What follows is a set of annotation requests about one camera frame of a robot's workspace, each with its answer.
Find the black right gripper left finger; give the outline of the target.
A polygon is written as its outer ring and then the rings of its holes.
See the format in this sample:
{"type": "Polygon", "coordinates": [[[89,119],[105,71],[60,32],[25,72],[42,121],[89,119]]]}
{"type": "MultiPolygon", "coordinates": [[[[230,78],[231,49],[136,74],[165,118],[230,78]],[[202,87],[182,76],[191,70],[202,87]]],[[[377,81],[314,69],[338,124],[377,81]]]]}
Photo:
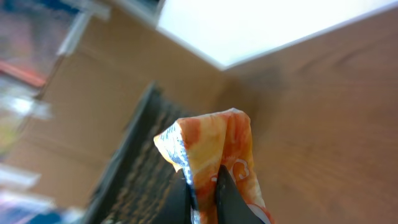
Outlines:
{"type": "Polygon", "coordinates": [[[192,192],[180,169],[172,182],[168,195],[152,224],[191,224],[192,192]]]}

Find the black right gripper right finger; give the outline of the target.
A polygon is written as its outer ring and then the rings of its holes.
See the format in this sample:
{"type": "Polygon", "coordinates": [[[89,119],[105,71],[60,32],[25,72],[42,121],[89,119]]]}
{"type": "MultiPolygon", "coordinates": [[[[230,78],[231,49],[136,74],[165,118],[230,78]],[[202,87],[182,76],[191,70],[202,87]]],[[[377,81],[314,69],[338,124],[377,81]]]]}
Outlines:
{"type": "Polygon", "coordinates": [[[246,204],[224,165],[218,171],[215,201],[219,224],[264,224],[246,204]]]}

